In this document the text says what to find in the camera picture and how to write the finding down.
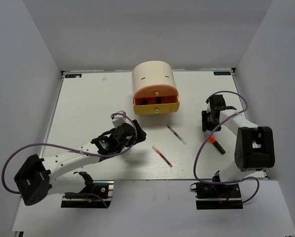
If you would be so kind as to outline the orange highlighter marker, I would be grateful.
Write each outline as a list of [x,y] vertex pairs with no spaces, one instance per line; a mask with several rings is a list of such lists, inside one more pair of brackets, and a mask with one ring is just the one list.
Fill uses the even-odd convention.
[[226,151],[222,148],[222,146],[216,141],[216,139],[211,136],[209,138],[209,141],[211,144],[213,144],[213,146],[223,155],[226,153]]

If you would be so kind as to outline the orange drawer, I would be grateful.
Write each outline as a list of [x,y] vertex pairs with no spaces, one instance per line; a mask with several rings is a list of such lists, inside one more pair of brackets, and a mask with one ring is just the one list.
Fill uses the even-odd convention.
[[167,84],[155,84],[142,87],[133,92],[134,99],[140,98],[154,98],[154,97],[164,97],[164,96],[176,96],[178,95],[178,90],[175,86]]

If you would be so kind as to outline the cream round drawer box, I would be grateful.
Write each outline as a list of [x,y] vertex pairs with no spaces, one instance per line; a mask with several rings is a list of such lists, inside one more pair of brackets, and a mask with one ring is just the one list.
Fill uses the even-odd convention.
[[139,64],[132,71],[132,93],[142,87],[155,84],[167,84],[176,87],[173,71],[168,63],[147,61]]

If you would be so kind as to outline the pink highlighter marker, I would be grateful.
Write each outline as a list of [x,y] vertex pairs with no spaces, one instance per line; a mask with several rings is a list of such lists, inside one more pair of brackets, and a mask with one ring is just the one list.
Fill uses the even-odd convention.
[[147,98],[140,98],[140,99],[137,99],[136,104],[139,106],[151,105],[152,101],[148,100]]

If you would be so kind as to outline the green highlighter marker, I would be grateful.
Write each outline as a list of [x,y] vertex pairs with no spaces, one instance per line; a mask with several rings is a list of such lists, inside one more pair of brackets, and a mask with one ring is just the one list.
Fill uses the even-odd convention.
[[156,104],[162,103],[162,97],[156,97]]

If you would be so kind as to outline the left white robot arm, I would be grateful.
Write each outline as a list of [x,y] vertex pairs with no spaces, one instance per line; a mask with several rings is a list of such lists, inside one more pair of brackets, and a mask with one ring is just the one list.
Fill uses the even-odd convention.
[[122,152],[136,143],[146,140],[146,133],[137,120],[133,124],[122,123],[92,139],[77,149],[53,158],[32,155],[26,159],[14,177],[14,181],[26,206],[44,199],[55,187],[55,179],[84,165],[101,162]]

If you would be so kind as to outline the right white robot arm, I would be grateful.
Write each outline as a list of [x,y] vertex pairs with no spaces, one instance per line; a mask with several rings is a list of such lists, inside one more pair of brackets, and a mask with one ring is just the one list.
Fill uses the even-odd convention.
[[272,168],[275,164],[273,131],[269,126],[259,126],[233,106],[227,106],[223,95],[211,95],[202,111],[202,131],[210,132],[209,137],[228,128],[235,136],[234,158],[231,163],[215,173],[212,190],[218,197],[230,191],[230,185],[244,180],[256,171]]

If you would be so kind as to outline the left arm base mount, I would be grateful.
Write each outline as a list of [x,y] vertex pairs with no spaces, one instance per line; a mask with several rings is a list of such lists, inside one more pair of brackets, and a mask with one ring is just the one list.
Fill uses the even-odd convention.
[[79,193],[65,193],[61,208],[106,209],[110,206],[114,181],[94,181]]

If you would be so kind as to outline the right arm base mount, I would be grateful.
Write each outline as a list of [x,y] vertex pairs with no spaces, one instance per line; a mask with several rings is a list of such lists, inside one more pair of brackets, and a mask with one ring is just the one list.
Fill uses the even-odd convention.
[[209,185],[198,182],[191,184],[190,190],[196,194],[197,210],[243,209],[238,184]]

